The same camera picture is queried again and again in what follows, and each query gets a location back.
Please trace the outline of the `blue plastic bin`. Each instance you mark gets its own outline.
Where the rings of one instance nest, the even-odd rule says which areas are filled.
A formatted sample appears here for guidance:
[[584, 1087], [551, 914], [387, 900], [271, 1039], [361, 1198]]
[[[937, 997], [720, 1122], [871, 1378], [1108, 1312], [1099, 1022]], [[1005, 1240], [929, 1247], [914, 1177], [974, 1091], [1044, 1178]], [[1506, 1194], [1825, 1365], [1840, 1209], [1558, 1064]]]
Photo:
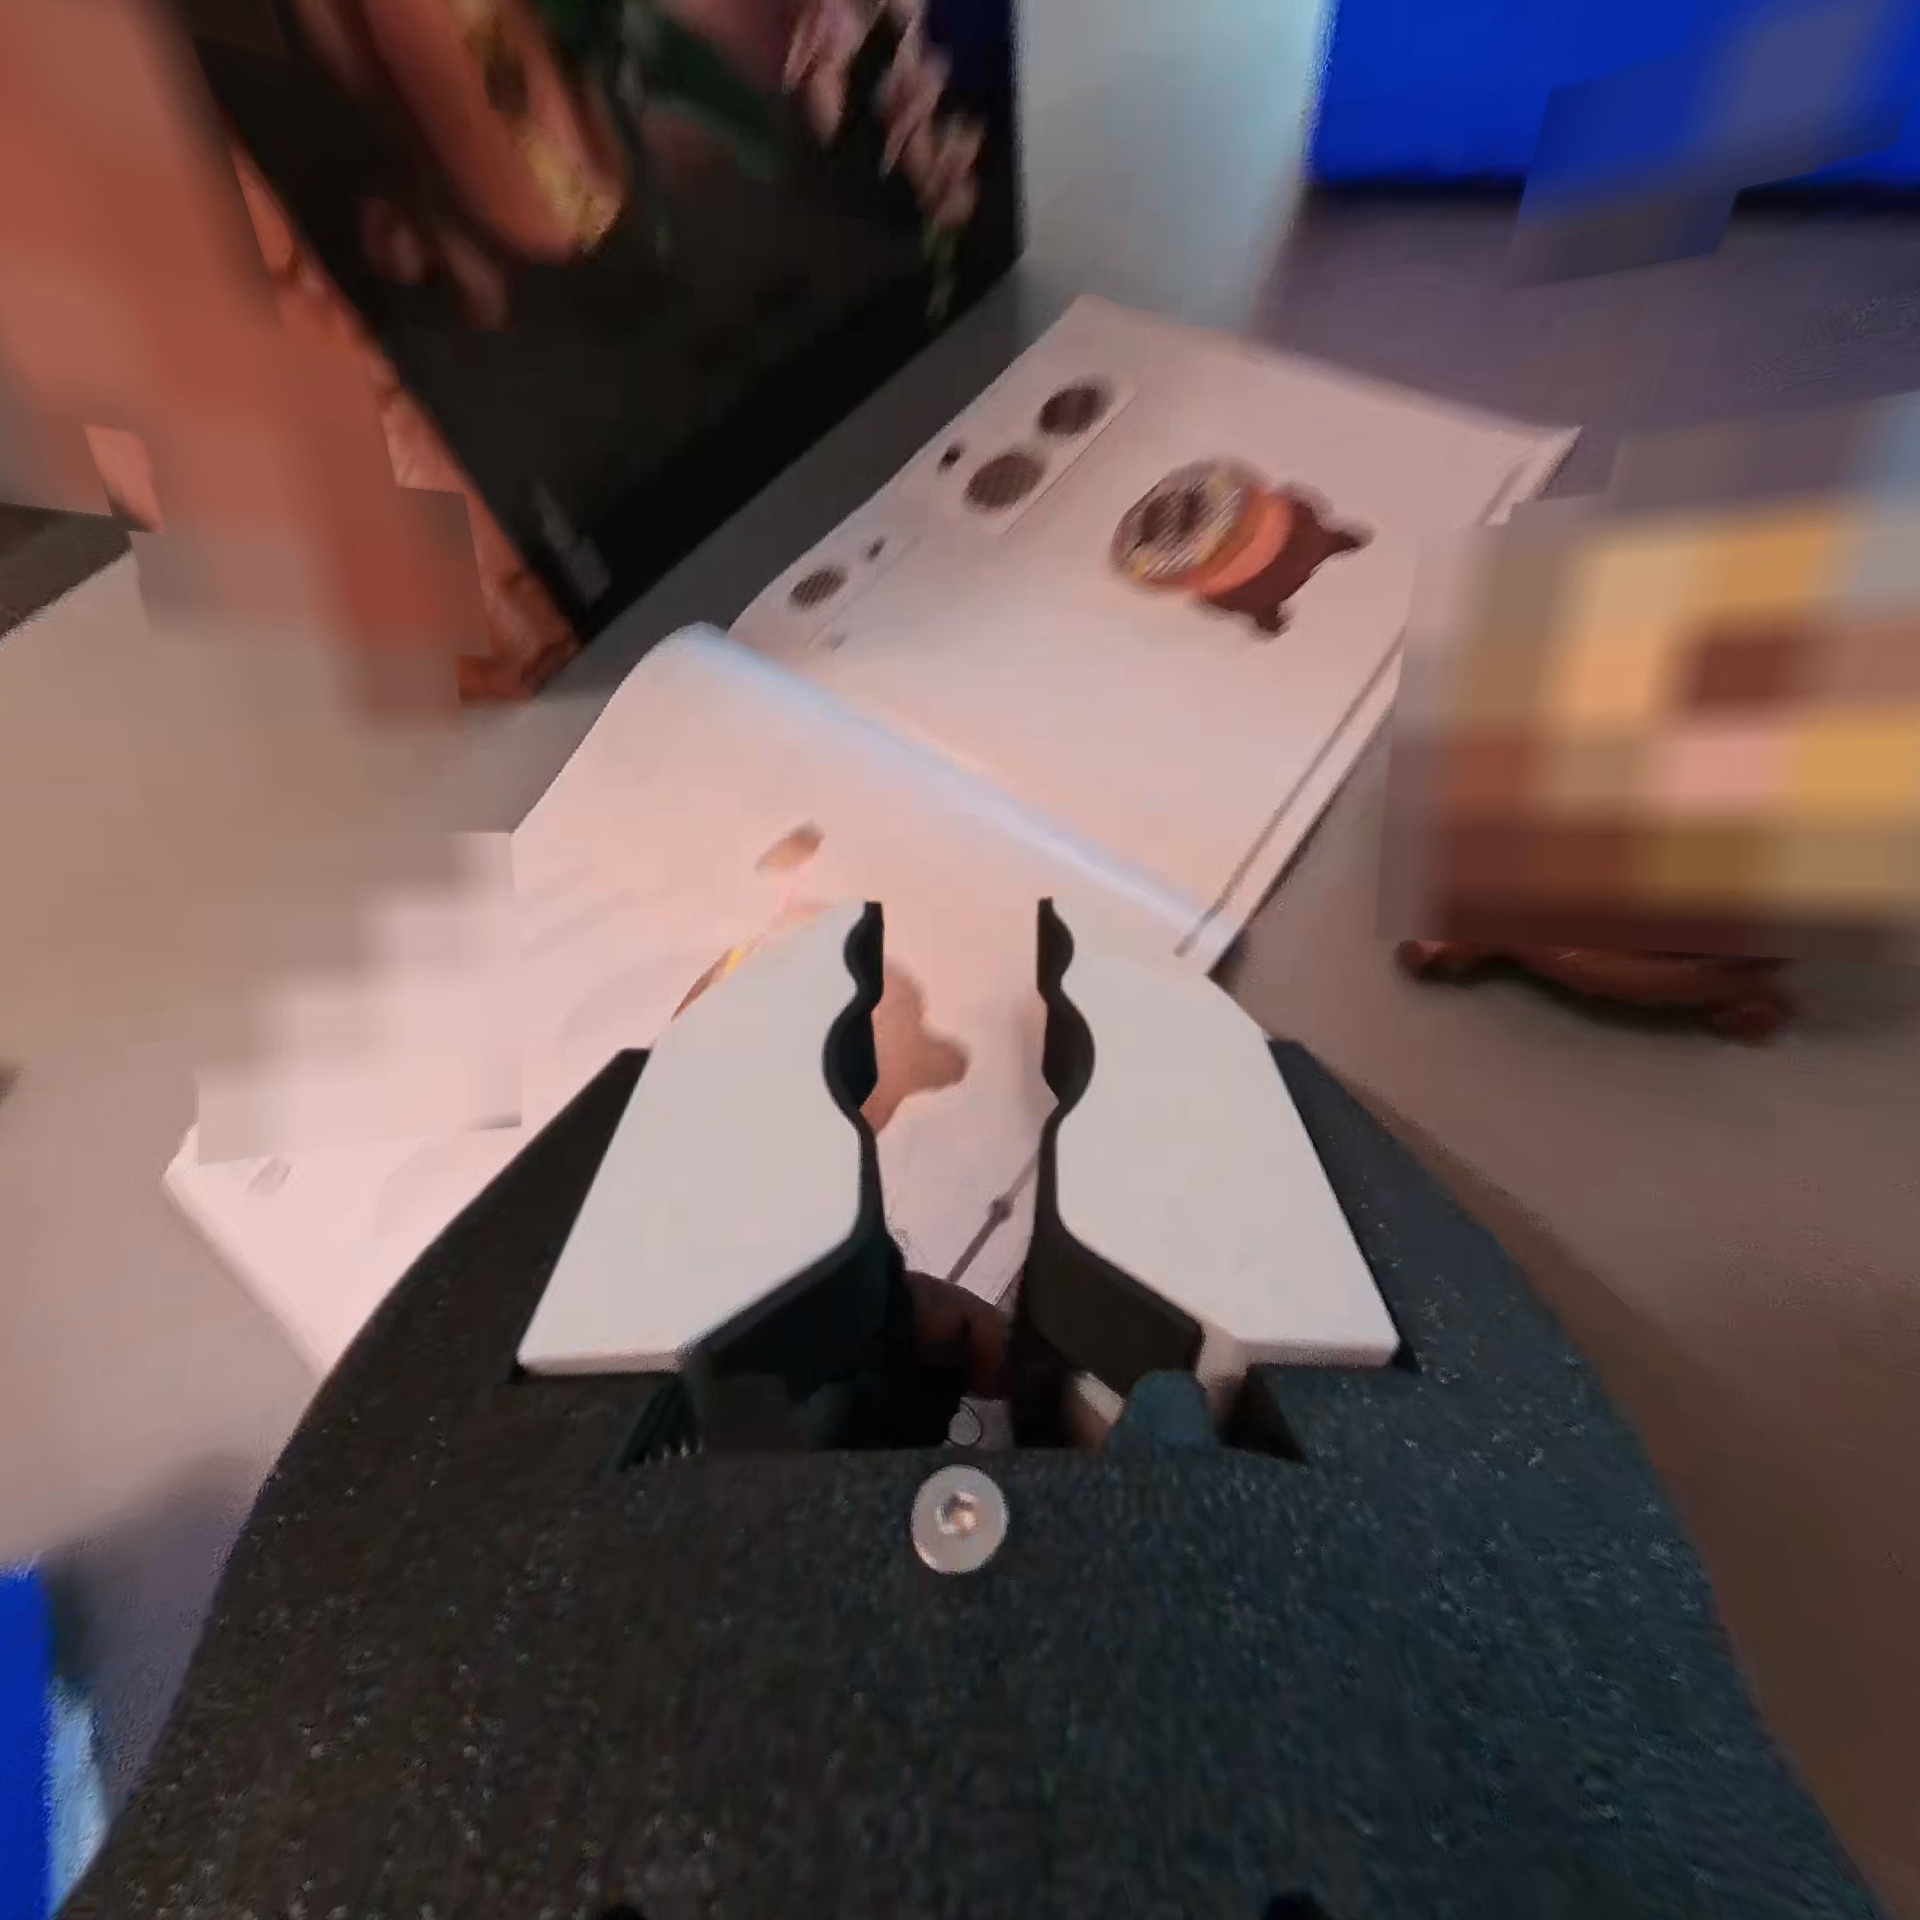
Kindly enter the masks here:
[[1309, 174], [1531, 220], [1918, 195], [1915, 2], [1338, 2]]
[[53, 1691], [53, 1623], [41, 1572], [2, 1565], [2, 1917], [52, 1911]]

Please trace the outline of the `brick pot model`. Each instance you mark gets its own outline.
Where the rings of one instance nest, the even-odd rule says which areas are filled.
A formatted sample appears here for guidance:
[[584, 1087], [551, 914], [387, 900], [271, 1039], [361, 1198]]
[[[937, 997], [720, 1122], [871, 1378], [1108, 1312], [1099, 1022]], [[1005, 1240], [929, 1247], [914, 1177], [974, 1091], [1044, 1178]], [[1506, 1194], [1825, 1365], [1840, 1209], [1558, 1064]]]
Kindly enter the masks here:
[[1797, 1013], [1780, 959], [1734, 953], [1616, 950], [1466, 939], [1403, 939], [1403, 970], [1468, 982], [1525, 975], [1566, 997], [1635, 1016], [1695, 1017], [1738, 1043], [1780, 1033]]

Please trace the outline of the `black flower print box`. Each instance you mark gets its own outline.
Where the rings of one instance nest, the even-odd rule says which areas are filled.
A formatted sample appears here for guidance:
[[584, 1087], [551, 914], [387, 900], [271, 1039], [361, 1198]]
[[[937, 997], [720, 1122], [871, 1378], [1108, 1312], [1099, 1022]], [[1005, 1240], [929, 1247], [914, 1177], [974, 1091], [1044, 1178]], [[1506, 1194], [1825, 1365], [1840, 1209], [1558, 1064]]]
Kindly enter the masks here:
[[174, 2], [526, 699], [1021, 254], [1012, 2]]

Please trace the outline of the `white instruction booklet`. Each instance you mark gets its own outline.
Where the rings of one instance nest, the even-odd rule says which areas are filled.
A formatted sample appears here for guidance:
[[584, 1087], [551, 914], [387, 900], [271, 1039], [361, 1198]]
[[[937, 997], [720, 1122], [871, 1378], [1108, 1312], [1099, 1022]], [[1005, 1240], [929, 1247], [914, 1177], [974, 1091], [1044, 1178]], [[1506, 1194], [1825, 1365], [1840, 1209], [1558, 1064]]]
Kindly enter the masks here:
[[189, 1137], [166, 1194], [328, 1373], [616, 1053], [875, 900], [886, 1218], [1005, 1299], [1051, 1110], [1036, 902], [1212, 971], [1392, 707], [1423, 544], [1577, 438], [1072, 303], [731, 630], [660, 640], [510, 833], [515, 1124]]

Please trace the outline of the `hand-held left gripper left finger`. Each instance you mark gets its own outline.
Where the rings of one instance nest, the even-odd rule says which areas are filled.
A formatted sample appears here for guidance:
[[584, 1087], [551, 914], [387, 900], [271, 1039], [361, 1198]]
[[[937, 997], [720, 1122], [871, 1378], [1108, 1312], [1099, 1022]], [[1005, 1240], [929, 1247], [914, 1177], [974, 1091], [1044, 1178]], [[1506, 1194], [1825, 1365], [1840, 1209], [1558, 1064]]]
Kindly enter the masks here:
[[660, 1032], [520, 1335], [526, 1376], [851, 1365], [886, 1316], [882, 988], [883, 914], [851, 900]]

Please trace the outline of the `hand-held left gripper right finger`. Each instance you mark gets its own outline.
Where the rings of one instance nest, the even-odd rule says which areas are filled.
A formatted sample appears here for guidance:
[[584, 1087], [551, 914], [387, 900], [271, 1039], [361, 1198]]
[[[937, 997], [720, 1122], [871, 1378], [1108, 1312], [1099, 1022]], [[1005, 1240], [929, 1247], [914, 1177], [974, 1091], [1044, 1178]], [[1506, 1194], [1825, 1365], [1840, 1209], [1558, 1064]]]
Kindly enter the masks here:
[[1403, 1357], [1274, 1039], [1205, 971], [1036, 911], [1043, 1124], [1028, 1335], [1080, 1417], [1185, 1376], [1225, 1424], [1258, 1369]]

